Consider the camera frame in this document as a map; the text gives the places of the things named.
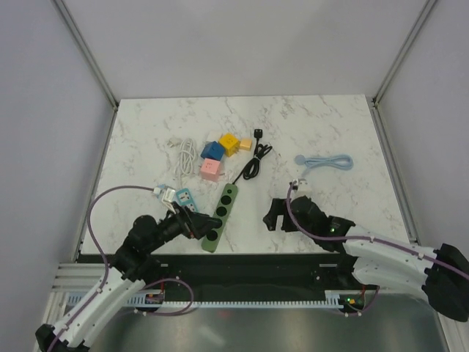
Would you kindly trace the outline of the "teal power strip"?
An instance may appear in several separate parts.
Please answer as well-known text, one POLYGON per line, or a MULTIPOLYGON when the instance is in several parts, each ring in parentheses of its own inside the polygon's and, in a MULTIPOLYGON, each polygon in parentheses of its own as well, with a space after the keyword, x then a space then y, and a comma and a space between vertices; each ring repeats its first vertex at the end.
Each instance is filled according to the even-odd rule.
POLYGON ((197 212, 198 208, 188 188, 181 188, 175 194, 175 199, 181 207, 187 207, 192 212, 197 212))

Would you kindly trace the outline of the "green power strip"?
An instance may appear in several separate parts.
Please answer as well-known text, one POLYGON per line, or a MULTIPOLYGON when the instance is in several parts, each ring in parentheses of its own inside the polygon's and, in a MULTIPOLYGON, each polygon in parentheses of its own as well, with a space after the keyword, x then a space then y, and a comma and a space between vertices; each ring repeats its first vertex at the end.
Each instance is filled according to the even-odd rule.
POLYGON ((209 253, 214 253, 218 247, 218 243, 223 234, 224 228, 226 226, 229 215, 234 206, 238 193, 238 187, 233 183, 227 183, 224 186, 221 197, 218 201, 218 204, 215 208, 213 217, 217 220, 220 220, 221 223, 216 225, 208 234, 204 237, 202 241, 202 249, 209 253))

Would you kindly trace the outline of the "pink cube socket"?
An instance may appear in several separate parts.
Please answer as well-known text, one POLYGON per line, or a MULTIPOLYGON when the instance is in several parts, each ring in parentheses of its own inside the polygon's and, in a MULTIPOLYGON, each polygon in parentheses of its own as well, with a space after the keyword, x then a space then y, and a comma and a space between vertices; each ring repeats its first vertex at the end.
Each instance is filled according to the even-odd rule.
POLYGON ((221 171, 221 162, 205 158, 200 168, 199 174, 202 179, 217 182, 221 171))

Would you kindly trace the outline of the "yellow plug adapter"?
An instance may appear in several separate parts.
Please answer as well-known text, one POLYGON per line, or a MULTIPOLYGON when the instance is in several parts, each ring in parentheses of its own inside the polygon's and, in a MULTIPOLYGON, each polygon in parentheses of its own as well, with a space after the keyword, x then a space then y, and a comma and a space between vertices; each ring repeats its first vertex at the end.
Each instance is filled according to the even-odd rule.
POLYGON ((243 138, 237 143, 238 150, 251 151, 253 140, 250 138, 243 138))

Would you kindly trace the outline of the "blue cube socket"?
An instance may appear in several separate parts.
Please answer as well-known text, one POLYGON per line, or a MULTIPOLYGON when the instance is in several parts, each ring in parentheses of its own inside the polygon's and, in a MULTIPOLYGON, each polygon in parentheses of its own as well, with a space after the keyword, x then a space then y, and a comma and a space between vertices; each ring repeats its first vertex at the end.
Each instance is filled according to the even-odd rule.
POLYGON ((218 142, 209 142, 207 143, 202 152, 201 157, 203 159, 209 158, 215 161, 220 161, 225 153, 224 147, 218 142))

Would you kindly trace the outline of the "yellow cube socket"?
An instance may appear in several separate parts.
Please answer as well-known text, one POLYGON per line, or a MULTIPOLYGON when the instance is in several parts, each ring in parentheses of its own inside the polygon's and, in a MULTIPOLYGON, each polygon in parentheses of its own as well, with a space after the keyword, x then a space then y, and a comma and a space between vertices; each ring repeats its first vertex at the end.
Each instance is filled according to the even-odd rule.
POLYGON ((231 133, 224 134, 218 143, 224 148, 224 153, 227 157, 231 157, 235 154, 240 147, 240 140, 231 133))

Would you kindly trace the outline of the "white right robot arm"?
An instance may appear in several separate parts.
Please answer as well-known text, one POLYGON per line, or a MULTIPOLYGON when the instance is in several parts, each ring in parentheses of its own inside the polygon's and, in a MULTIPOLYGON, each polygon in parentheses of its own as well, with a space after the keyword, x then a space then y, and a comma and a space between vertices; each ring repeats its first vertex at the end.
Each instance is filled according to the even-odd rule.
POLYGON ((452 320, 468 321, 468 259, 457 247, 438 249, 393 241, 349 219, 328 216, 306 196, 292 201, 273 199, 263 218, 269 231, 300 231, 322 249, 342 253, 346 264, 336 269, 337 283, 358 283, 401 290, 427 302, 452 320))

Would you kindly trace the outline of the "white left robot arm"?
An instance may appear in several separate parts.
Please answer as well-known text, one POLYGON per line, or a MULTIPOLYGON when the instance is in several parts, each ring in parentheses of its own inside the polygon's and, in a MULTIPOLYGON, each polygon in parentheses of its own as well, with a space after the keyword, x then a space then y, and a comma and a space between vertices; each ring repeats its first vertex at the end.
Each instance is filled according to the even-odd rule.
POLYGON ((95 286, 53 325, 35 333, 41 351, 88 351, 93 339, 133 294, 160 282, 152 253, 179 235, 201 239, 222 221, 186 207, 169 211, 165 219, 139 216, 95 286))

